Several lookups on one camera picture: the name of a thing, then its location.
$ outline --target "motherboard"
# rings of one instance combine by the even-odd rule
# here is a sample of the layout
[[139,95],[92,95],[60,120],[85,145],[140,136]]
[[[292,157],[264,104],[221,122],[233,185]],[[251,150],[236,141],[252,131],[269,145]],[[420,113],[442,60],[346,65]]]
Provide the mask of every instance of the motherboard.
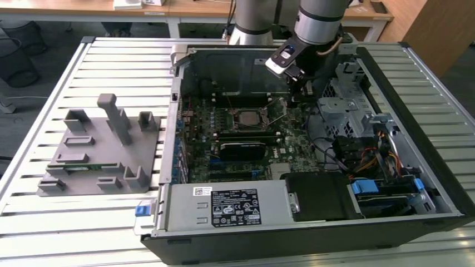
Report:
[[307,138],[310,108],[288,108],[283,97],[188,97],[181,118],[188,183],[277,180],[288,172],[319,171]]

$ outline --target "open computer chassis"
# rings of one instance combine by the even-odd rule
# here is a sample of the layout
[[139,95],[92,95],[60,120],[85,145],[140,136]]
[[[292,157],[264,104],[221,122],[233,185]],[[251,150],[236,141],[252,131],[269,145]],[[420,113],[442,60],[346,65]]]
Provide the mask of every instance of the open computer chassis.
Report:
[[141,236],[167,264],[391,248],[474,220],[366,48],[339,57],[298,104],[265,69],[272,48],[175,52],[155,227]]

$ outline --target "power supply label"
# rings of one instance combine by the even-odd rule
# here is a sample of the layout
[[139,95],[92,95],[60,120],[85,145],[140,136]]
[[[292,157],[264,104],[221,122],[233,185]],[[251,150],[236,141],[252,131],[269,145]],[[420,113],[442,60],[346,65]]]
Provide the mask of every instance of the power supply label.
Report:
[[213,227],[261,224],[257,189],[212,191]]

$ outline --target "blue tab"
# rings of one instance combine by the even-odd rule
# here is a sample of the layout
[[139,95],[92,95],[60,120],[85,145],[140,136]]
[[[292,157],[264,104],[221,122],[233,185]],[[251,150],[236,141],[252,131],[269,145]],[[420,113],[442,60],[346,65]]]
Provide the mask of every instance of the blue tab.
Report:
[[419,191],[422,191],[424,189],[423,181],[419,178],[414,179],[414,184],[415,184],[415,186],[416,186]]
[[359,189],[359,186],[356,183],[351,184],[351,189],[354,190],[355,195],[362,193],[362,190]]
[[145,217],[149,216],[151,207],[149,206],[137,206],[135,207],[135,216]]
[[379,192],[378,185],[374,180],[356,180],[351,184],[351,188],[355,194]]

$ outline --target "green circuit board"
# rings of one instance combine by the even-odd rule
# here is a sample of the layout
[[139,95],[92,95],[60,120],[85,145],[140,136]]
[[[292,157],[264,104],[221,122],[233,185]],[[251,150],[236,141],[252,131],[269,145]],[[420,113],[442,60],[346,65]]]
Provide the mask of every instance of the green circuit board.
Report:
[[[251,111],[256,109],[219,108],[211,99],[189,98],[184,100],[183,107],[188,107],[181,112],[185,122],[183,138],[188,154],[188,183],[241,181],[243,177],[227,179],[215,179],[215,177],[221,177],[225,174],[248,175],[249,173],[252,173],[252,176],[247,176],[245,180],[272,180],[269,166],[279,163],[288,164],[291,172],[322,170],[302,126],[306,121],[304,108],[283,108],[283,103],[277,97],[272,97],[269,102],[273,103],[265,111],[267,123],[271,123],[279,117],[281,118],[271,123],[265,130],[272,133],[277,132],[279,142],[265,146],[265,154],[261,160],[223,162],[219,158],[221,142],[216,140],[216,135],[237,132],[240,129],[259,131],[256,126],[240,125],[233,121],[233,117],[252,115]],[[249,137],[241,138],[241,142],[251,140]]]

